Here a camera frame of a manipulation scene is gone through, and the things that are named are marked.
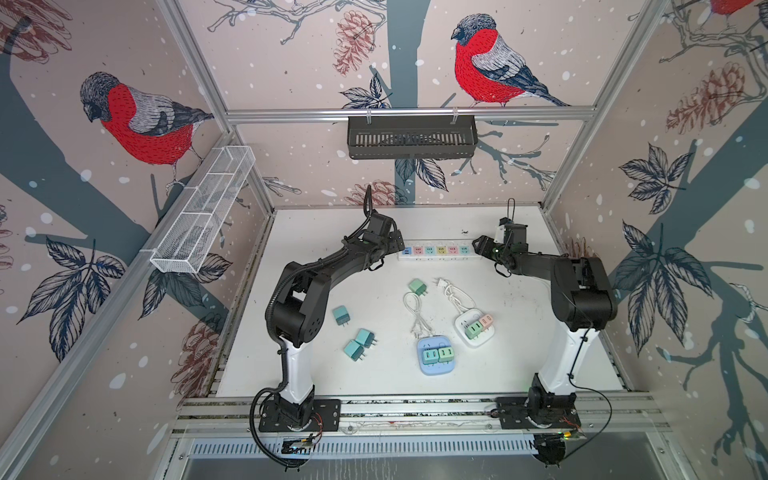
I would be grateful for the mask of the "white multicolour power strip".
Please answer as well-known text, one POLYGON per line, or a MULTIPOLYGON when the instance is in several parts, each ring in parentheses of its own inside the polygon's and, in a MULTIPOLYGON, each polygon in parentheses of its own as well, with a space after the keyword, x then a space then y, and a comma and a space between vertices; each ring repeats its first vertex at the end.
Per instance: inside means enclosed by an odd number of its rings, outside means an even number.
POLYGON ((412 240, 397 258, 402 261, 465 261, 480 259, 469 241, 412 240))

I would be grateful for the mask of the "pink plug adapter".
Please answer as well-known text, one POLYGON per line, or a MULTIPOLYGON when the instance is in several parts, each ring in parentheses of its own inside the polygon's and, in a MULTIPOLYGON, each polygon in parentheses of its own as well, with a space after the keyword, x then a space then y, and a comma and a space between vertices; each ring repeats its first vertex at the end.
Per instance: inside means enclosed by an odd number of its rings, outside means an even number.
POLYGON ((481 324, 483 330, 488 330, 493 325, 493 317, 489 314, 486 314, 479 319, 479 323, 481 324))

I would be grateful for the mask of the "white square socket hub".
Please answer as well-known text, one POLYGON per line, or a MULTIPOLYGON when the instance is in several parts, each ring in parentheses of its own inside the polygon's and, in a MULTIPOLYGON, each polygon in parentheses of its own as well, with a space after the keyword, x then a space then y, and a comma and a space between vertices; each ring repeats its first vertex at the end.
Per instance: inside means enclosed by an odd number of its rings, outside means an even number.
POLYGON ((470 348, 479 348, 496 333, 493 317, 473 308, 461 313, 454 320, 454 328, 461 340, 470 348))

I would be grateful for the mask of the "blue square socket hub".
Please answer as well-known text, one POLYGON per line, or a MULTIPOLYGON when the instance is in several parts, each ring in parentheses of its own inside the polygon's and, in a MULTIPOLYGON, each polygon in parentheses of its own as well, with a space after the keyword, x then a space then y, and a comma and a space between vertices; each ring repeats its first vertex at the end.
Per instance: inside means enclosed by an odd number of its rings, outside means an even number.
POLYGON ((451 373, 456 365, 455 351, 445 336, 431 336, 417 342, 417 358, 421 372, 426 376, 451 373))

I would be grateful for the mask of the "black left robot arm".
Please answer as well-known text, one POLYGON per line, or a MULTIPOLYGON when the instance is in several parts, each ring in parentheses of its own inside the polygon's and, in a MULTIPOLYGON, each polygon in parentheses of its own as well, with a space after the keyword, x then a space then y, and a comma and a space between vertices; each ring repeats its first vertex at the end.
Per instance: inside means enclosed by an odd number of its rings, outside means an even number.
POLYGON ((303 429, 311 424, 316 416, 309 346, 325 321, 331 290, 356 273, 380 269, 387 256, 405 248, 396 221, 374 208, 372 186, 366 188, 363 214, 364 221, 343 237, 338 251, 311 263, 288 263, 265 309, 267 333, 278 345, 281 380, 254 396, 249 429, 258 449, 286 471, 299 470, 307 461, 272 452, 259 438, 256 418, 274 407, 280 426, 303 429))

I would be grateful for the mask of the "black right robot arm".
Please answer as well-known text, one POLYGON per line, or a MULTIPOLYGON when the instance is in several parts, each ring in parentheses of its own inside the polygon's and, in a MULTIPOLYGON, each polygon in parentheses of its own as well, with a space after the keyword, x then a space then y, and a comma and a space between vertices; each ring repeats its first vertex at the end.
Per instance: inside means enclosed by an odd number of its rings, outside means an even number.
POLYGON ((575 377, 583 355, 616 317, 617 303, 599 258, 530 251, 527 226, 515 221, 515 209, 516 201, 508 199, 496 237, 476 238, 473 249, 496 268, 502 267, 497 273, 505 278, 516 275, 547 281, 552 311, 560 327, 527 393, 496 398, 491 416, 504 430, 543 429, 543 434, 533 436, 534 458, 547 467, 558 466, 574 454, 567 450, 566 438, 581 429, 577 392, 588 391, 611 402, 605 393, 576 384, 575 377))

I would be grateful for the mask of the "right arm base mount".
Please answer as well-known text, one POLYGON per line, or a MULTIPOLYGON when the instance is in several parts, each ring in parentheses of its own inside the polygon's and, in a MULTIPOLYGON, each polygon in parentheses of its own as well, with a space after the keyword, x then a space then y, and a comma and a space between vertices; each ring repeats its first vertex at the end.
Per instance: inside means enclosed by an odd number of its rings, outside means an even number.
POLYGON ((495 399, 495 411, 503 430, 574 430, 582 426, 575 406, 576 394, 549 395, 531 400, 527 396, 495 399))

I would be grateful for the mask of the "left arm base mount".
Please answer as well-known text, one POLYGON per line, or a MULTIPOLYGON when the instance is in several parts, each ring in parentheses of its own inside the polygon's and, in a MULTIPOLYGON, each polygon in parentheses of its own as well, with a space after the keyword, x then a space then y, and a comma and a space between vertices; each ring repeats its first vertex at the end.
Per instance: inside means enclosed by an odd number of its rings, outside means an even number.
POLYGON ((341 401, 308 398, 301 404, 291 403, 281 396, 264 402, 257 414, 260 433, 336 432, 339 429, 341 401))

